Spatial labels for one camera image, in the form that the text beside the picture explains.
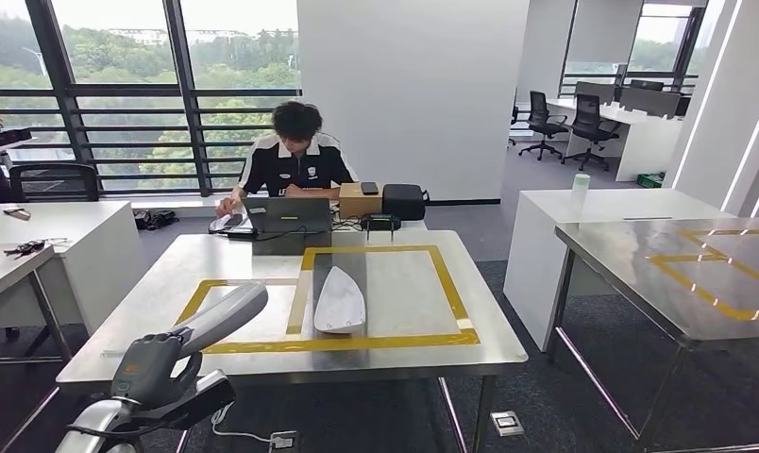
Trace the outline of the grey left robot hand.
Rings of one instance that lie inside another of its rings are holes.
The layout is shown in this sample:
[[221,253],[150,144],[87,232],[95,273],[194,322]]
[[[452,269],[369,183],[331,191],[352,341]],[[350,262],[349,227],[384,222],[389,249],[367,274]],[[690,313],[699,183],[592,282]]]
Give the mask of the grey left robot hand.
[[135,340],[113,376],[111,397],[144,410],[179,400],[195,383],[203,360],[201,352],[183,349],[192,336],[190,328],[182,327]]

